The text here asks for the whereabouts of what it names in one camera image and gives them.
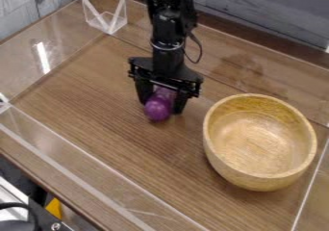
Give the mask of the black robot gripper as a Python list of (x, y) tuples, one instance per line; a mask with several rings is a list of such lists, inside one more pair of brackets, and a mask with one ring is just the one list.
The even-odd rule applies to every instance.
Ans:
[(146, 104), (153, 95), (153, 84), (177, 91), (173, 112), (179, 115), (189, 97), (198, 97), (204, 77), (183, 63), (185, 42), (151, 43), (150, 57), (129, 59), (129, 76), (135, 81), (139, 101)]

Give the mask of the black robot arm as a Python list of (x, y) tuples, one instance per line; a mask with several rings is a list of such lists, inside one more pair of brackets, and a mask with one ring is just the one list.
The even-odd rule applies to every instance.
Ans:
[[(177, 93), (173, 113), (181, 114), (187, 100), (198, 97), (204, 77), (186, 64), (186, 39), (191, 39), (201, 47), (193, 30), (198, 25), (198, 14), (194, 0), (145, 0), (149, 7), (149, 20), (153, 26), (150, 57), (129, 59), (129, 76), (135, 81), (139, 101), (143, 105), (153, 95), (154, 86), (167, 88)], [(194, 61), (199, 63), (204, 48)]]

